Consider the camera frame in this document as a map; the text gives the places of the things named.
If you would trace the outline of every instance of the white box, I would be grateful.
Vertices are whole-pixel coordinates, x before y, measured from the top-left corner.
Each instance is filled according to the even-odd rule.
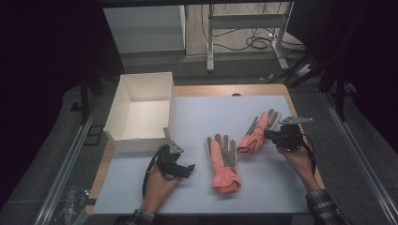
[[[151,152],[173,139],[171,72],[123,74],[103,129],[120,152]]]

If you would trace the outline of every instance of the table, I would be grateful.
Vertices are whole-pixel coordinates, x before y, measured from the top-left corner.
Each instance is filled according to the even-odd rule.
[[[287,88],[283,84],[176,86],[176,95],[178,97],[229,97],[236,93],[242,96],[284,96],[291,114],[297,116]],[[100,195],[114,151],[115,147],[111,142],[108,142],[87,201],[85,208],[87,214],[93,213],[95,201]],[[323,188],[324,185],[318,170],[316,170],[315,177]]]

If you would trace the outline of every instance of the sleeve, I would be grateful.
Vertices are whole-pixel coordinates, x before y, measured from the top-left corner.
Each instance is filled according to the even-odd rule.
[[[309,193],[306,199],[315,224],[353,224],[343,215],[333,199],[324,189]]]
[[[155,215],[136,209],[126,225],[151,225]]]

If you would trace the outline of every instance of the glove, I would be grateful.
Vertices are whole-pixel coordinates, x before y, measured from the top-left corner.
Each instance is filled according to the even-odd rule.
[[[273,109],[268,112],[263,112],[260,119],[256,116],[243,137],[240,144],[237,146],[237,151],[244,156],[251,156],[255,154],[264,143],[264,132],[266,129],[274,130],[281,120],[281,113],[275,112]]]
[[[207,151],[214,169],[213,188],[221,194],[236,192],[240,188],[237,176],[237,149],[234,140],[216,134],[214,140],[207,137]]]

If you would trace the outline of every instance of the person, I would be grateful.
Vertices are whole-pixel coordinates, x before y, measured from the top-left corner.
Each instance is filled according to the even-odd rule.
[[[312,170],[308,152],[304,147],[296,151],[288,151],[276,145],[280,154],[289,166],[298,174],[307,190],[306,200],[314,224],[353,224],[337,207],[327,191],[319,186]],[[167,181],[159,168],[154,164],[146,185],[146,195],[140,209],[136,209],[127,221],[127,225],[150,225],[161,204],[177,186],[180,178]]]

